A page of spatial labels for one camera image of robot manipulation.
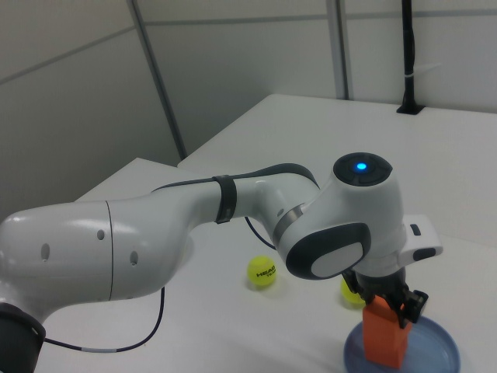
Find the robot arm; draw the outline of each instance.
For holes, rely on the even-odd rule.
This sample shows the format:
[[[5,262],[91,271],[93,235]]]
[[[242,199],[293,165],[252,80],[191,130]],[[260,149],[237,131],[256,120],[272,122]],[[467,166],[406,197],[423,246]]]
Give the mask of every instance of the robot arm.
[[[157,291],[175,273],[192,229],[243,216],[262,223],[292,274],[313,280],[344,274],[367,301],[387,299],[401,326],[417,320],[427,296],[408,291],[404,266],[441,253],[440,242],[426,218],[404,217],[390,165],[355,153],[337,161],[322,190],[303,167],[281,165],[172,184],[129,200],[11,215],[0,225],[0,329],[31,333],[34,352],[22,348],[32,371],[41,323],[52,312]],[[22,372],[2,366],[4,357],[0,371]]]

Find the yellow tennis ball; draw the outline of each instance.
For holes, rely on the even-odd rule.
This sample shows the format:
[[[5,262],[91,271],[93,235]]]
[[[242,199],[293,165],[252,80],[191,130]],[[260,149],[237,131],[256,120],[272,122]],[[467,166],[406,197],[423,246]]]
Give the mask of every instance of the yellow tennis ball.
[[[276,267],[268,256],[256,256],[247,266],[247,277],[255,285],[267,286],[276,278]]]
[[[366,302],[360,297],[359,294],[354,294],[350,291],[349,286],[342,279],[342,283],[340,284],[340,290],[342,291],[342,295],[346,301],[352,303],[353,305],[365,305]]]

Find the orange object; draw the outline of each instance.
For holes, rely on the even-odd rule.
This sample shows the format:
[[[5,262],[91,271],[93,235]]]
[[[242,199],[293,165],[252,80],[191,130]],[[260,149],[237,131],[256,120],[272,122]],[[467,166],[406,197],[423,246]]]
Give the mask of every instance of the orange object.
[[[380,297],[363,309],[363,339],[366,359],[374,363],[399,369],[407,350],[407,338],[412,324],[404,329],[398,318]]]

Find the table surface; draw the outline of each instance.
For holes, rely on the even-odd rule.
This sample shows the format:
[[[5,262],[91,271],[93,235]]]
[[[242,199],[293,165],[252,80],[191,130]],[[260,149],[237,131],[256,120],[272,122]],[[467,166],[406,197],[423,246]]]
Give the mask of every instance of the table surface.
[[[339,156],[376,152],[398,170],[405,211],[426,213],[443,233],[444,254],[410,266],[410,287],[430,295],[425,316],[456,340],[461,371],[489,371],[497,332],[492,297],[497,233],[485,227],[495,222],[496,202],[482,201],[491,196],[495,173],[481,172],[485,165],[494,168],[483,161],[491,159],[497,116],[425,109],[408,117],[394,109],[270,96],[180,163],[183,169],[137,159],[81,200],[134,197],[199,174],[241,173],[279,162],[307,166],[322,185]],[[491,220],[479,226],[485,219]],[[278,267],[276,282],[263,291],[245,279],[248,261],[259,254],[274,258]],[[36,373],[344,372],[343,345],[361,314],[342,301],[339,281],[291,276],[241,219],[201,225],[166,285],[165,314],[154,338],[122,354],[86,354],[45,343]],[[158,307],[158,293],[76,305],[55,312],[44,325],[47,337],[67,343],[123,347],[149,334]]]

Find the translucent blue dish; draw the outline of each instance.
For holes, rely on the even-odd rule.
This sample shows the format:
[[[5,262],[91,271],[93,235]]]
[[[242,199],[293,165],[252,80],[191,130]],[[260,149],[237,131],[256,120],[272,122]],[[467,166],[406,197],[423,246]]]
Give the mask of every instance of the translucent blue dish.
[[[412,324],[400,369],[366,360],[362,323],[350,332],[343,358],[349,373],[459,373],[461,369],[459,350],[452,337],[442,326],[426,317]]]

